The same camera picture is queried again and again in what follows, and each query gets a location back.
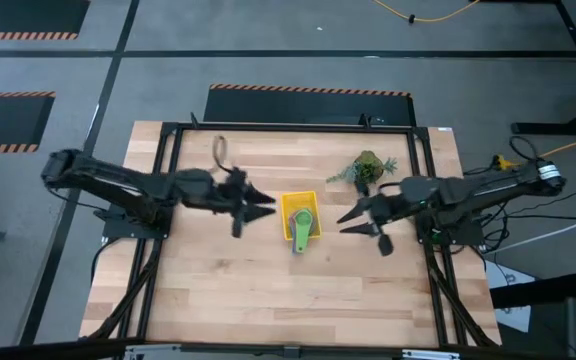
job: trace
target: potted plant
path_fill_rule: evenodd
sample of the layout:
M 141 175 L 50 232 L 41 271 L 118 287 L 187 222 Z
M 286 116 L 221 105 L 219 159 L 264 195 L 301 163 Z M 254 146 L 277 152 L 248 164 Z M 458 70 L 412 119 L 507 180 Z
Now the potted plant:
M 374 152 L 362 151 L 352 164 L 348 165 L 337 175 L 326 179 L 326 182 L 330 183 L 343 180 L 349 184 L 354 184 L 355 182 L 361 184 L 373 184 L 384 174 L 384 172 L 394 174 L 395 170 L 397 170 L 396 165 L 396 159 L 388 158 L 384 163 L 379 160 Z

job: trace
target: wooden tabletop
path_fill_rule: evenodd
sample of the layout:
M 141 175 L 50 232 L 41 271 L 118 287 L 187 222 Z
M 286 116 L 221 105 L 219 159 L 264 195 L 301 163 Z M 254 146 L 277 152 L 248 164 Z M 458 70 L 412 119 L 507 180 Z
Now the wooden tabletop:
M 124 166 L 152 170 L 160 128 L 161 122 L 135 123 Z M 438 176 L 460 176 L 451 129 L 429 132 Z M 184 131 L 178 168 L 211 168 L 212 141 L 218 134 L 228 140 L 227 165 L 246 170 L 262 192 L 279 199 L 286 192 L 316 191 L 322 237 L 295 256 L 283 238 L 280 212 L 244 227 L 243 236 L 235 239 L 229 216 L 177 207 L 164 242 L 147 340 L 437 346 L 423 250 L 411 221 L 384 227 L 395 250 L 382 257 L 376 239 L 339 233 L 336 220 L 355 204 L 357 194 L 349 184 L 325 181 L 362 150 L 397 159 L 397 171 L 379 183 L 412 175 L 404 135 Z M 421 144 L 417 147 L 423 173 Z M 215 173 L 218 180 L 224 177 Z M 344 227 L 364 221 L 355 219 Z M 135 244 L 134 239 L 120 240 L 101 254 L 81 335 L 96 330 L 123 296 Z M 466 249 L 453 261 L 462 302 L 488 336 L 500 342 L 481 259 Z M 133 319 L 140 304 L 138 298 Z M 445 300 L 444 312 L 454 342 Z M 136 322 L 129 335 L 135 334 Z

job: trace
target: yellow bin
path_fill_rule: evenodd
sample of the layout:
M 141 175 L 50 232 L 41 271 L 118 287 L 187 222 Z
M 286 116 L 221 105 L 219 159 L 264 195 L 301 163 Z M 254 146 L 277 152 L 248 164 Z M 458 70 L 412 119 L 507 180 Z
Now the yellow bin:
M 281 220 L 284 226 L 284 238 L 292 241 L 290 231 L 290 215 L 297 210 L 308 209 L 314 216 L 315 231 L 308 239 L 321 237 L 321 222 L 319 221 L 319 210 L 317 209 L 317 196 L 314 191 L 304 191 L 298 193 L 281 194 Z

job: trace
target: gray floor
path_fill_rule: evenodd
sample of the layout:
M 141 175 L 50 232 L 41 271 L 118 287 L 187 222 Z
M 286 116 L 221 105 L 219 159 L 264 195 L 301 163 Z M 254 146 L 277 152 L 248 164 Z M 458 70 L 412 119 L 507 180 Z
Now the gray floor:
M 113 49 L 129 2 L 93 1 L 76 41 L 0 41 L 0 49 Z M 434 17 L 464 2 L 388 3 L 405 13 Z M 576 2 L 566 4 L 576 22 Z M 411 27 L 371 1 L 142 0 L 128 49 L 570 50 L 574 45 L 549 5 L 477 4 L 445 22 Z M 83 143 L 109 63 L 109 59 L 0 59 L 0 91 L 57 91 L 40 151 L 0 155 L 0 228 L 9 234 L 0 243 L 0 346 L 17 341 L 62 205 L 42 188 L 39 172 L 49 152 Z M 125 59 L 94 155 L 121 163 L 135 120 L 187 121 L 191 111 L 201 117 L 211 83 L 410 92 L 420 125 L 454 128 L 465 169 L 487 164 L 494 153 L 512 155 L 507 146 L 511 122 L 562 122 L 576 115 L 572 60 Z M 576 138 L 531 140 L 546 151 Z M 576 149 L 552 160 L 569 179 L 565 193 L 576 191 Z M 82 200 L 98 202 L 88 196 Z M 519 199 L 509 209 L 542 201 Z M 534 213 L 576 216 L 576 198 Z M 563 225 L 513 220 L 508 243 Z M 77 210 L 38 341 L 77 337 L 101 229 L 90 210 Z M 502 253 L 499 261 L 543 278 L 576 272 L 576 232 Z

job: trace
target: orange and black hazard stripe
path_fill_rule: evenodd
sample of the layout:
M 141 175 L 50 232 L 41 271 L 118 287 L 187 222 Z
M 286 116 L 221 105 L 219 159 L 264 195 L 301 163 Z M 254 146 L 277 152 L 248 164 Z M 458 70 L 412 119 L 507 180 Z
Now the orange and black hazard stripe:
M 352 94 L 352 95 L 381 95 L 381 96 L 407 96 L 410 94 L 401 91 L 389 90 L 358 90 L 337 88 L 314 88 L 303 86 L 272 86 L 272 85 L 235 85 L 235 84 L 212 84 L 210 90 L 257 90 L 257 91 L 288 91 L 323 94 Z
M 74 40 L 90 0 L 0 0 L 0 40 Z
M 75 40 L 79 36 L 70 32 L 1 32 L 0 40 Z
M 0 154 L 37 151 L 55 96 L 54 91 L 0 92 Z

